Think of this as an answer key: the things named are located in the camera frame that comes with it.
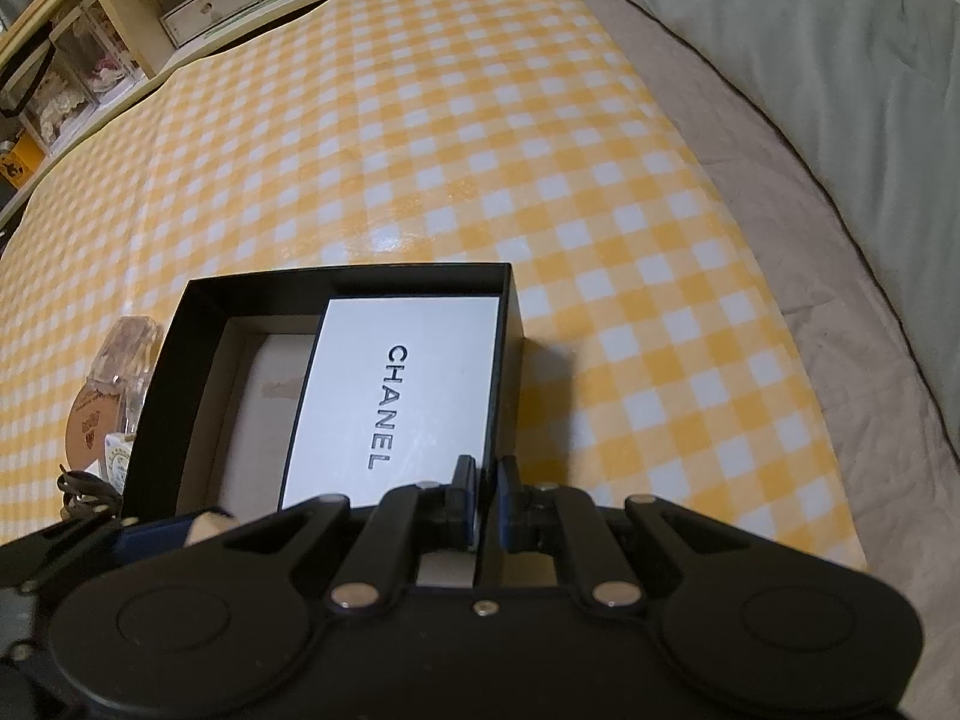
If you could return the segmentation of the clear packet with trinkets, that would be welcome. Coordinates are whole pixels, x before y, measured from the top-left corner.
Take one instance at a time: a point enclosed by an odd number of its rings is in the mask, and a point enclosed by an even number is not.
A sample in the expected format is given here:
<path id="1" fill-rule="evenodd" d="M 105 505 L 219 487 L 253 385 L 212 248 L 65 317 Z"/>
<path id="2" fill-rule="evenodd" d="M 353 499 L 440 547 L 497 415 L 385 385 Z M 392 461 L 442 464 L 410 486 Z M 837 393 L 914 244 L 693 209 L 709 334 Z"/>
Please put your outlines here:
<path id="1" fill-rule="evenodd" d="M 139 429 L 145 406 L 146 392 L 153 374 L 140 372 L 136 376 L 124 377 L 116 382 L 119 394 L 119 422 L 117 431 L 122 434 L 135 434 Z"/>

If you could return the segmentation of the clear doll display case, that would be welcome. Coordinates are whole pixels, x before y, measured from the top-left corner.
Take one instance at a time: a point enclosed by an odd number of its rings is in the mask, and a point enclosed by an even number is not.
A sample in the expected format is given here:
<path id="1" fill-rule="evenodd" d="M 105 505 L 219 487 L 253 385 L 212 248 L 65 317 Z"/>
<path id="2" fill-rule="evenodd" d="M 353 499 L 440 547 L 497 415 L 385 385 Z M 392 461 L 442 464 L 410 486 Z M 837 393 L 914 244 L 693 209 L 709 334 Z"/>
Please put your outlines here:
<path id="1" fill-rule="evenodd" d="M 48 37 L 21 47 L 2 68 L 2 117 L 18 122 L 44 153 L 57 151 L 91 109 L 91 94 Z"/>

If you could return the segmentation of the round cork coaster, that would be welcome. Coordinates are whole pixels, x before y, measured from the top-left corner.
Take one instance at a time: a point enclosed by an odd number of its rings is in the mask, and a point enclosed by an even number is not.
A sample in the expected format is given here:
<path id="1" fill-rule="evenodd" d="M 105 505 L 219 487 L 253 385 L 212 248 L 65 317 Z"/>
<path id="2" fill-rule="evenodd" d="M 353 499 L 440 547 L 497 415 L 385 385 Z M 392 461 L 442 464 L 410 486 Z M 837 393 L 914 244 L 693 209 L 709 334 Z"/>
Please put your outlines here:
<path id="1" fill-rule="evenodd" d="M 87 382 L 80 388 L 65 424 L 65 460 L 86 472 L 104 458 L 107 434 L 124 427 L 124 390 L 118 383 Z"/>

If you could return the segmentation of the yellow black box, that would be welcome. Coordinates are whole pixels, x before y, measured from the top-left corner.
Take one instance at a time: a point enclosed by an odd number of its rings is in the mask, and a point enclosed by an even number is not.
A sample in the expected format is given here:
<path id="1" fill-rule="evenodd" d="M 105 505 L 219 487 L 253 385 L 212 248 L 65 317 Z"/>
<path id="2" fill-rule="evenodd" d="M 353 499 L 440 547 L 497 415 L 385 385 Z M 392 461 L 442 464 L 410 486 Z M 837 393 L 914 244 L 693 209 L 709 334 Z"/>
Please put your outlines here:
<path id="1" fill-rule="evenodd" d="M 0 143 L 2 177 L 14 188 L 21 188 L 39 171 L 45 157 L 46 153 L 31 133 L 21 130 L 18 135 Z"/>

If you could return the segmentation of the grey bed sheet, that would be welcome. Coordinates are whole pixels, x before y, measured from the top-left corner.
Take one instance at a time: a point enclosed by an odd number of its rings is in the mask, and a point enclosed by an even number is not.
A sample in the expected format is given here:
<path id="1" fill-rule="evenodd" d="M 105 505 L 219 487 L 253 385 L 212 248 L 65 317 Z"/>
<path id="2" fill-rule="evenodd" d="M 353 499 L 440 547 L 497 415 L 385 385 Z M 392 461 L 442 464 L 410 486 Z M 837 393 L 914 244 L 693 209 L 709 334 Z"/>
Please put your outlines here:
<path id="1" fill-rule="evenodd" d="M 869 567 L 923 619 L 907 714 L 957 717 L 958 465 L 900 323 L 765 115 L 628 0 L 584 1 L 736 218 L 822 406 Z"/>

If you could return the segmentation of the black tray box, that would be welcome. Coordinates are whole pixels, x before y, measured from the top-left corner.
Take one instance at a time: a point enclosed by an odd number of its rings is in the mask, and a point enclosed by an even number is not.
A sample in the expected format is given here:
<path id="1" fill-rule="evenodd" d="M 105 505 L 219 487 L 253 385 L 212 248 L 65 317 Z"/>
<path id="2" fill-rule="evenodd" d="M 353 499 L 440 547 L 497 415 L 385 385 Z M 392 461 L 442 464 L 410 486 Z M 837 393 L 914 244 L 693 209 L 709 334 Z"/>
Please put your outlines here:
<path id="1" fill-rule="evenodd" d="M 482 479 L 516 444 L 523 321 L 505 263 L 199 278 L 167 329 L 124 511 L 254 520 L 325 493 L 371 505 Z"/>

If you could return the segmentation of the white Chanel box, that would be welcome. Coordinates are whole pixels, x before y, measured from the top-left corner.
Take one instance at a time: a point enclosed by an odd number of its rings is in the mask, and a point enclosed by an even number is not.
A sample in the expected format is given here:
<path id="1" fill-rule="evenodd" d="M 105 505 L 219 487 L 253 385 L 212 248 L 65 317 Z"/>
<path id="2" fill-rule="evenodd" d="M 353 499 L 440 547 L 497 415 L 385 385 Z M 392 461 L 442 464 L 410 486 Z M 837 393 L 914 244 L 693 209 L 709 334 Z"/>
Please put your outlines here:
<path id="1" fill-rule="evenodd" d="M 356 507 L 480 461 L 500 304 L 491 296 L 327 304 L 299 402 L 283 507 L 343 494 Z"/>

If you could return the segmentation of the grey pillow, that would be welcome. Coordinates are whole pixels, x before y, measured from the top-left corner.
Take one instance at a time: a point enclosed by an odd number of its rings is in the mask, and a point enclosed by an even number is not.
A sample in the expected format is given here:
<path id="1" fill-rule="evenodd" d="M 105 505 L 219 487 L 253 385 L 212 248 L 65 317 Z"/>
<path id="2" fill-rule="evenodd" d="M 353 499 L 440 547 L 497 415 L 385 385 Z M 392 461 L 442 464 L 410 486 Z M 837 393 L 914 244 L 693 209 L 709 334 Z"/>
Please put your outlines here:
<path id="1" fill-rule="evenodd" d="M 957 0 L 630 0 L 793 145 L 958 434 Z"/>

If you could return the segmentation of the clear plastic lash case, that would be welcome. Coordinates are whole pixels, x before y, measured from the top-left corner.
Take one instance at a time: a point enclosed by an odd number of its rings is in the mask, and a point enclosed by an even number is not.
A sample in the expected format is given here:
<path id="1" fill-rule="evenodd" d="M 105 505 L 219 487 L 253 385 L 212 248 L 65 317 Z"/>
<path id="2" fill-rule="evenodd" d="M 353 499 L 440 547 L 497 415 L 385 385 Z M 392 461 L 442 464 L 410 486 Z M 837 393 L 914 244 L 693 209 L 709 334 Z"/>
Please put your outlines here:
<path id="1" fill-rule="evenodd" d="M 146 385 L 155 369 L 163 327 L 148 316 L 122 316 L 107 332 L 89 380 L 110 387 Z"/>

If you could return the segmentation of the yellow white checkered cloth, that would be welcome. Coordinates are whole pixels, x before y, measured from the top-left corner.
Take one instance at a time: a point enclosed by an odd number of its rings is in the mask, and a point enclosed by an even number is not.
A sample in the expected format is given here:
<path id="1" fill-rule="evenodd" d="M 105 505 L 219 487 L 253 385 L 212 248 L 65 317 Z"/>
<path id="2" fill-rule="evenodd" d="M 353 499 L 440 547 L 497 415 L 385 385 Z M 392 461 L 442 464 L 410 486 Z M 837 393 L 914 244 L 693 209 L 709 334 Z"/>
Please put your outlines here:
<path id="1" fill-rule="evenodd" d="M 329 0 L 179 68 L 44 177 L 2 257 L 2 535 L 59 515 L 65 418 L 114 320 L 210 275 L 506 262 L 517 453 L 866 566 L 754 254 L 581 0 Z"/>

